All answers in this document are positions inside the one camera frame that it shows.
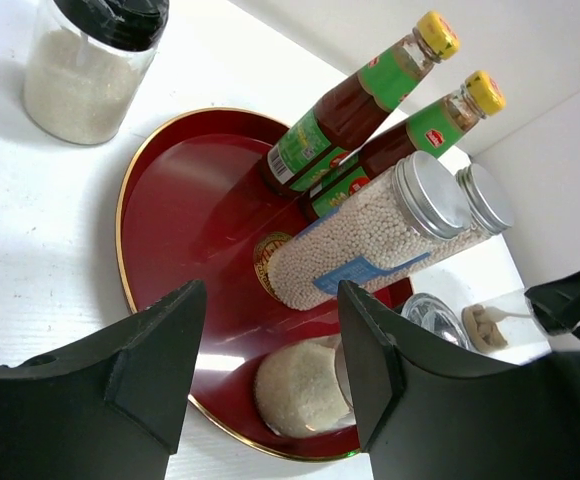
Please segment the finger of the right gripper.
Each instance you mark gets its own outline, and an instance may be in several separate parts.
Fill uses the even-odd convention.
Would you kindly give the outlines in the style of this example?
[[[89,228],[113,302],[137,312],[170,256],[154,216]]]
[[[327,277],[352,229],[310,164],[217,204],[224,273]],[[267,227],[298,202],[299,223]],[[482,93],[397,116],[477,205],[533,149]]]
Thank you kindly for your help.
[[[580,340],[580,271],[530,287],[524,297],[532,316],[548,336],[573,334]]]

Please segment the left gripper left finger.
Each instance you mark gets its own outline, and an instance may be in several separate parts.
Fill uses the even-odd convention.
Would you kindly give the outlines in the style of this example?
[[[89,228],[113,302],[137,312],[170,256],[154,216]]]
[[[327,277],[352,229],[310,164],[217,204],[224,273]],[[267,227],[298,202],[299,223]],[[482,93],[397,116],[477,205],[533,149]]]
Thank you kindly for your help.
[[[0,366],[0,479],[163,478],[206,303],[193,280],[81,340]]]

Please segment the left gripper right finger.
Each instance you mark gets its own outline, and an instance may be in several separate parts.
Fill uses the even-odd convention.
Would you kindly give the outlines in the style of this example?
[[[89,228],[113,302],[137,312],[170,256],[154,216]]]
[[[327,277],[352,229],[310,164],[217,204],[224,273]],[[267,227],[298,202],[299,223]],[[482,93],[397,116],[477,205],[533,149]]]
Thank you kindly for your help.
[[[377,479],[580,479],[580,351],[521,366],[338,287],[361,449]]]

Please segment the black cap spice jar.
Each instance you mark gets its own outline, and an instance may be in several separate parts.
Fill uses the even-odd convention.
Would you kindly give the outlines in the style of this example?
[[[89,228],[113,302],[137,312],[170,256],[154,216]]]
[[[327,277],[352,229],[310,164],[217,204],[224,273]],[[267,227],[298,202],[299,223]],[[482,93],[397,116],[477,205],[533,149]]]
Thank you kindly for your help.
[[[479,353],[521,364],[551,351],[523,290],[464,307],[463,326]]]

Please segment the blue label jar silver lid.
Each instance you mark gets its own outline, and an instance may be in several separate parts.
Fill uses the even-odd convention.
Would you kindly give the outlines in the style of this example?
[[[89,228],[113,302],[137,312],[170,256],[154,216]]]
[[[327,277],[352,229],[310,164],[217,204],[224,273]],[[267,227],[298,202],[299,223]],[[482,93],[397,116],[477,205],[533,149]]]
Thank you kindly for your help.
[[[455,180],[471,211],[470,227],[455,239],[439,245],[421,265],[435,265],[502,234],[514,225],[511,201],[497,180],[482,166],[471,164],[458,170]]]

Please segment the chrome top grinder jar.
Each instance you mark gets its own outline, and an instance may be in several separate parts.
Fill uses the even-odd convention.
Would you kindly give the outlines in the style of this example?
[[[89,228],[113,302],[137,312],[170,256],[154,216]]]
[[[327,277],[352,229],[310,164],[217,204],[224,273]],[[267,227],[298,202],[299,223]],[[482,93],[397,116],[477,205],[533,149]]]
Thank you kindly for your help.
[[[276,435],[303,439],[356,424],[339,333],[285,346],[261,362],[257,411]]]

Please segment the blue label peppercorn jar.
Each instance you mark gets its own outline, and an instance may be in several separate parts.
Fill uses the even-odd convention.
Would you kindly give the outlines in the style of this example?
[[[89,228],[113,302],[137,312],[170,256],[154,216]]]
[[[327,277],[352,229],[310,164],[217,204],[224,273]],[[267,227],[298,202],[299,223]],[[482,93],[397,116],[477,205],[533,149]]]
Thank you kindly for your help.
[[[370,181],[276,250],[274,295],[306,311],[333,298],[342,280],[367,285],[430,256],[466,231],[471,212],[454,176],[417,151]]]

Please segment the sauce bottle yellow cap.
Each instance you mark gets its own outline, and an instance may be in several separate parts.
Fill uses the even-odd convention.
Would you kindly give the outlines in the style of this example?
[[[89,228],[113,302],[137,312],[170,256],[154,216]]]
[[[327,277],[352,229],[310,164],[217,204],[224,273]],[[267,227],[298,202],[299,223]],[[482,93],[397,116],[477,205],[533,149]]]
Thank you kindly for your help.
[[[435,65],[460,48],[436,11],[326,92],[259,161],[267,185],[295,198],[362,146]]]
[[[416,151],[440,158],[482,119],[506,106],[495,80],[485,71],[471,74],[461,86],[384,131],[326,174],[299,207],[313,222],[357,193],[371,180]]]

